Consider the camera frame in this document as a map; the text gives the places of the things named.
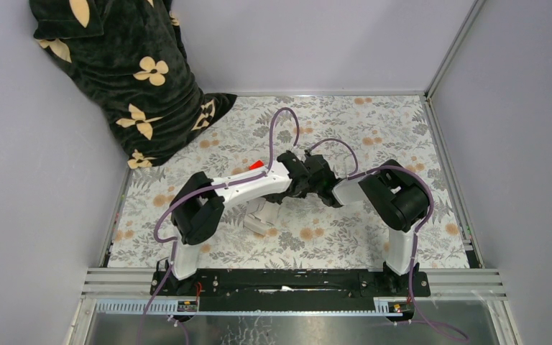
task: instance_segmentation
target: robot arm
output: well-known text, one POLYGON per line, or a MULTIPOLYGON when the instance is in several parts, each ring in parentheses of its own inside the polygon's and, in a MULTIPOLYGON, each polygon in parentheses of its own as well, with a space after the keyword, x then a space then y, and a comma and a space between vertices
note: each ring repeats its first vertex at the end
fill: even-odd
MULTIPOLYGON (((384 165, 400 166, 394 160, 389 160, 384 165)), ((251 170, 211 180, 204 172, 198 172, 191 176, 172 202, 199 188, 231 184, 259 173, 260 170, 251 170)), ((330 207, 369 200, 390 227, 391 250, 386 257, 386 265, 397 275, 404 275, 409 271, 413 244, 413 232, 410 229, 426 215, 428 209, 428 196, 417 181, 396 170, 340 179, 331 171, 322 155, 310 155, 306 152, 305 161, 301 161, 287 151, 273 162, 270 171, 263 178, 200 194, 172 212, 171 219, 178 228, 180 239, 175 244, 172 263, 175 277, 182 280, 196 272, 200 244, 214 235, 226 208, 261 197, 273 208, 282 203, 285 197, 304 198, 309 193, 315 193, 330 207)))

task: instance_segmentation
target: floral patterned surface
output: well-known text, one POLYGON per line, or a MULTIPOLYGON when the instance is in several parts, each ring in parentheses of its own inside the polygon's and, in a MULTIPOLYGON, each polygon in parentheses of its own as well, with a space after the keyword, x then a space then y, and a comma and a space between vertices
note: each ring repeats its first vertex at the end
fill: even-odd
MULTIPOLYGON (((292 108, 299 117, 303 149, 336 137, 350 144, 360 171, 395 158, 417 172, 433 189, 436 209, 420 232, 421 267, 468 267, 446 183, 417 96, 240 97, 234 108, 161 167, 135 170, 114 233, 109 267, 154 267, 171 244, 152 237, 156 220, 198 171, 209 177, 234 175, 257 160, 267 161, 268 129, 275 111, 292 108)), ((281 116, 275 130, 275 155, 291 149, 295 122, 281 116)), ((354 161, 334 142, 317 148, 340 177, 354 161)), ((266 236, 242 228, 245 206, 223 214, 215 235, 202 244, 199 267, 211 268, 365 268, 381 267, 390 249, 387 226, 369 202, 328 208, 315 196, 286 198, 277 226, 266 236)), ((172 236, 170 221, 161 236, 172 236)))

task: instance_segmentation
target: black mounting bracket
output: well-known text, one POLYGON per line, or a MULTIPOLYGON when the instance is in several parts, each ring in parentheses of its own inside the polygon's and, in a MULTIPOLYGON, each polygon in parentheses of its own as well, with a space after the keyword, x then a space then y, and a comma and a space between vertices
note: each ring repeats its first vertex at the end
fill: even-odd
MULTIPOLYGON (((153 280, 167 272, 156 270, 153 280)), ((416 265, 411 274, 414 295, 430 296, 426 273, 416 265)), ((199 269, 184 280, 169 274, 157 295, 195 296, 201 286, 199 311, 369 311, 376 297, 405 300, 407 281, 390 270, 199 269)))
MULTIPOLYGON (((179 201, 183 196, 212 184, 204 172, 197 172, 189 178, 170 205, 179 201)), ((210 239, 217 230, 219 220, 225 209, 224 199, 214 190, 202 193, 191 198, 172 211, 170 220, 178 228, 181 241, 184 244, 200 244, 210 239)))

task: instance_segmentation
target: gray wall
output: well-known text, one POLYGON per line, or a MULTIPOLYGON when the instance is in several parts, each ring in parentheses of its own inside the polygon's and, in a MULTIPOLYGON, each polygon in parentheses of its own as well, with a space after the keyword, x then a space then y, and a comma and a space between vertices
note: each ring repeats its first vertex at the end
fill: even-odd
POLYGON ((62 342, 125 171, 34 25, 28 1, 0 1, 0 344, 62 342))
POLYGON ((174 0, 207 91, 417 91, 472 0, 174 0))
POLYGON ((436 113, 526 344, 552 344, 552 1, 488 1, 436 113))

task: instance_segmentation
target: black cloth with yellow flowers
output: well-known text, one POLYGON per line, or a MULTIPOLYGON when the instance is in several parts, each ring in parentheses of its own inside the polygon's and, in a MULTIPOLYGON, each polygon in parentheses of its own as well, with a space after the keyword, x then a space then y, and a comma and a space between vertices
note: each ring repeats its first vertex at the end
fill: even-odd
POLYGON ((34 38, 98 103, 131 168, 161 165, 236 100, 204 94, 172 0, 30 0, 34 38))

